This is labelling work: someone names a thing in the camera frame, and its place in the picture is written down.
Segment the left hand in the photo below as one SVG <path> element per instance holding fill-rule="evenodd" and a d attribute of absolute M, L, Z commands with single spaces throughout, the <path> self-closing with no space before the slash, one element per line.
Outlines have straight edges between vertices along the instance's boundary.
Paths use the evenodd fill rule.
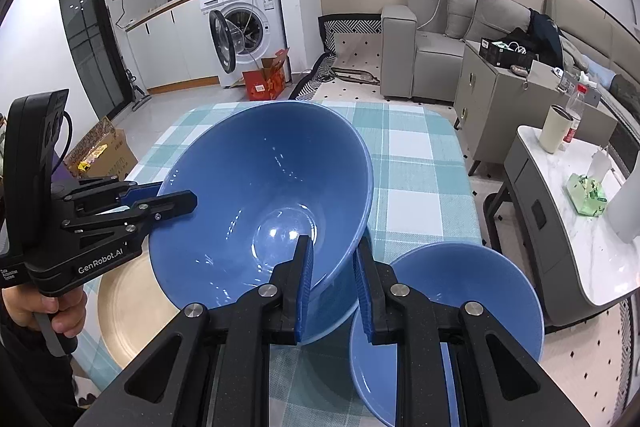
<path fill-rule="evenodd" d="M 81 287 L 55 298 L 40 294 L 32 285 L 2 289 L 6 311 L 13 322 L 29 329 L 39 329 L 35 314 L 52 314 L 52 329 L 67 338 L 77 336 L 85 326 L 88 297 Z"/>

